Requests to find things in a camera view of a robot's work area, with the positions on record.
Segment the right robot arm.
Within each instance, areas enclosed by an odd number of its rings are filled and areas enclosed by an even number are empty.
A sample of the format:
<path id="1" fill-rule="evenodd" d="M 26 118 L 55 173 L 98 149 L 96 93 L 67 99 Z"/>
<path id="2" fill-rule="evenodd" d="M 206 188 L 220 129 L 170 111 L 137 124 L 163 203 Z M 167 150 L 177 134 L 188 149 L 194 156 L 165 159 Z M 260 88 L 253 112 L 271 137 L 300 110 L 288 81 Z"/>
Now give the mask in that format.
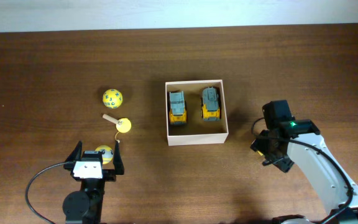
<path id="1" fill-rule="evenodd" d="M 263 166 L 287 173 L 297 165 L 323 203 L 321 223 L 358 224 L 358 185 L 328 149 L 310 119 L 296 119 L 286 100 L 262 107 L 266 128 L 255 134 L 250 148 L 264 156 Z"/>

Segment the yellow grey toy truck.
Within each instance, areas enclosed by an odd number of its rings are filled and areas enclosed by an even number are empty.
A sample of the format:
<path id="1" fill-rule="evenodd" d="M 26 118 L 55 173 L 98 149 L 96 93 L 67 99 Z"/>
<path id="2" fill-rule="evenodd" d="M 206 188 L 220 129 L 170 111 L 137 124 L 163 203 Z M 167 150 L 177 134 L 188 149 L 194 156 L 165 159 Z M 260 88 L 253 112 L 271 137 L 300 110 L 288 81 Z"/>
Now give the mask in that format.
<path id="1" fill-rule="evenodd" d="M 169 93 L 169 120 L 171 125 L 182 125 L 187 123 L 186 102 L 184 91 Z"/>

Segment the yellow ball blue letters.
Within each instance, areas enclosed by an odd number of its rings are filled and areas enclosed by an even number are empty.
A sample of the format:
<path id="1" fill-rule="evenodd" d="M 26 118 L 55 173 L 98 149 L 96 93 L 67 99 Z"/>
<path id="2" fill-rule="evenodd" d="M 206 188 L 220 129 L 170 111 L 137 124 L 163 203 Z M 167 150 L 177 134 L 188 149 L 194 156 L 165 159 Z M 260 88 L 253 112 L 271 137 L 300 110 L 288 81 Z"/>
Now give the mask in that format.
<path id="1" fill-rule="evenodd" d="M 122 105 L 123 96 L 117 89 L 108 89 L 103 94 L 103 103 L 106 107 L 116 109 Z"/>

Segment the yellow grey toy loader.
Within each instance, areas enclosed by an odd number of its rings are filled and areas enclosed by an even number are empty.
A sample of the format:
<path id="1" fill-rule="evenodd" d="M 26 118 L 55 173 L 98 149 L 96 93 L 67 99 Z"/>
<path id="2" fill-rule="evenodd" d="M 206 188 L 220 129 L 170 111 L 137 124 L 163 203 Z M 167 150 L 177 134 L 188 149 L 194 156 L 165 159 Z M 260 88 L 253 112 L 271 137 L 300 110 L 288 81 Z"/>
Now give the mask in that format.
<path id="1" fill-rule="evenodd" d="M 205 88 L 202 92 L 201 101 L 202 119 L 204 121 L 219 121 L 221 110 L 218 90 L 215 87 Z"/>

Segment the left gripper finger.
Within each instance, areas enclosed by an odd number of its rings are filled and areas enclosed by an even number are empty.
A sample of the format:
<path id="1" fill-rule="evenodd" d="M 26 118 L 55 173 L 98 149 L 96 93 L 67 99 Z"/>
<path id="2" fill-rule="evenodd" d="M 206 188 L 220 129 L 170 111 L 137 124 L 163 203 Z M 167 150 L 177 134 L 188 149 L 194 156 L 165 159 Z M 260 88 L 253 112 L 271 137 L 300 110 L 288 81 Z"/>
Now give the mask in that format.
<path id="1" fill-rule="evenodd" d="M 115 174 L 124 174 L 124 164 L 121 158 L 119 143 L 119 140 L 115 140 L 113 165 Z"/>
<path id="2" fill-rule="evenodd" d="M 74 162 L 81 159 L 81 152 L 82 152 L 82 142 L 78 141 L 77 145 L 75 146 L 74 150 L 70 153 L 70 155 L 66 158 L 66 162 Z"/>

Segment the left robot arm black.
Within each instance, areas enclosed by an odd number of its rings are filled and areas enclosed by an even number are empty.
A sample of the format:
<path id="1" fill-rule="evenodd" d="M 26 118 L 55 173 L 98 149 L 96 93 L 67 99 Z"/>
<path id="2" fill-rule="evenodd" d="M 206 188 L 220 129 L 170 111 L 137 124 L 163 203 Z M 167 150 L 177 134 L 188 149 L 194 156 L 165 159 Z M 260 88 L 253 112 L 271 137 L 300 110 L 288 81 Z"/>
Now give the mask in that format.
<path id="1" fill-rule="evenodd" d="M 66 223 L 101 222 L 105 183 L 115 182 L 117 176 L 124 175 L 119 143 L 115 141 L 114 150 L 110 153 L 113 169 L 103 169 L 103 157 L 108 155 L 107 152 L 82 151 L 81 141 L 65 160 L 63 168 L 81 183 L 80 190 L 68 194 L 63 201 Z"/>

